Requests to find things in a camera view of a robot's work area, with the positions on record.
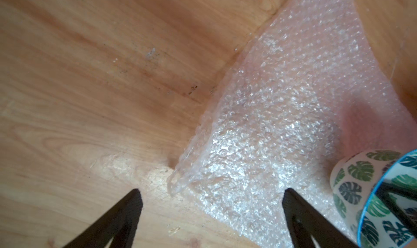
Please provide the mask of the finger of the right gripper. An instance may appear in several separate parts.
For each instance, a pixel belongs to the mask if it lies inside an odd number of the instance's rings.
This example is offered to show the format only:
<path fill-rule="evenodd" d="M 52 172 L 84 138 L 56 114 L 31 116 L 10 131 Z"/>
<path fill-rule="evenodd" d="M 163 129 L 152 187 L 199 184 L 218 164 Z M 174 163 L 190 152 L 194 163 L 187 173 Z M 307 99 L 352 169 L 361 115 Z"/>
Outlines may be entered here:
<path fill-rule="evenodd" d="M 414 236 L 417 236 L 417 189 L 381 183 L 379 199 Z"/>

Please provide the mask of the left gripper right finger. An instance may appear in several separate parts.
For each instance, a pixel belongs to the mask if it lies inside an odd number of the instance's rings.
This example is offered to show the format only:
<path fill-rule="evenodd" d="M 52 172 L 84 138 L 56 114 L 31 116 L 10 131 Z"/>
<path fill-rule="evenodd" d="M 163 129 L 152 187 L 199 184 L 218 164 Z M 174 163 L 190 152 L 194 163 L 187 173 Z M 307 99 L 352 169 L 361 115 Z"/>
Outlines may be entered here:
<path fill-rule="evenodd" d="M 357 247 L 294 189 L 285 190 L 282 205 L 295 248 L 314 248 L 315 241 L 321 248 Z"/>

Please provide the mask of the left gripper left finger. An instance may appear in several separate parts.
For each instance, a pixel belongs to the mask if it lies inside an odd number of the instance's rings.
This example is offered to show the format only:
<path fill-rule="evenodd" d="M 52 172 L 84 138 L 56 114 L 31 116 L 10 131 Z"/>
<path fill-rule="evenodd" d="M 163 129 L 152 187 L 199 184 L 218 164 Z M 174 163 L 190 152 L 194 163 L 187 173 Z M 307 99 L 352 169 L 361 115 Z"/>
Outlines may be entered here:
<path fill-rule="evenodd" d="M 131 248 L 142 208 L 141 193 L 135 188 L 65 246 L 104 248 L 110 245 L 111 248 Z"/>

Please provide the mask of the green leaf pattern bowl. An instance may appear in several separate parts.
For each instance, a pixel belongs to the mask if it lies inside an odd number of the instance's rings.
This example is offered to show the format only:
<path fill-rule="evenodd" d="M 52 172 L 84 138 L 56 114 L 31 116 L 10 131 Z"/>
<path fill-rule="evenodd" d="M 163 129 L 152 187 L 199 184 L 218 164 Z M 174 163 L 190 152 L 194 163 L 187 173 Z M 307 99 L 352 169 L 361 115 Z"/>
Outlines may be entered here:
<path fill-rule="evenodd" d="M 334 204 L 361 248 L 405 248 L 415 238 L 379 199 L 384 182 L 417 189 L 417 152 L 368 150 L 332 170 Z"/>

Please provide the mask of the pink bubble wrap sheet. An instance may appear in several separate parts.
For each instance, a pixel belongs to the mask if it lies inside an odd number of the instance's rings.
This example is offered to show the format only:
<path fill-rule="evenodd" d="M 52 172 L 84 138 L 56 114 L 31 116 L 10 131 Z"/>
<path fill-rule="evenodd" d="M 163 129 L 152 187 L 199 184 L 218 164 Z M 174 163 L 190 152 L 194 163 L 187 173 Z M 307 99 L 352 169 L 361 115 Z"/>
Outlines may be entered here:
<path fill-rule="evenodd" d="M 416 121 L 380 71 L 353 0 L 289 0 L 217 88 L 168 192 L 262 248 L 290 248 L 287 188 L 347 233 L 329 183 L 336 163 L 416 147 Z"/>

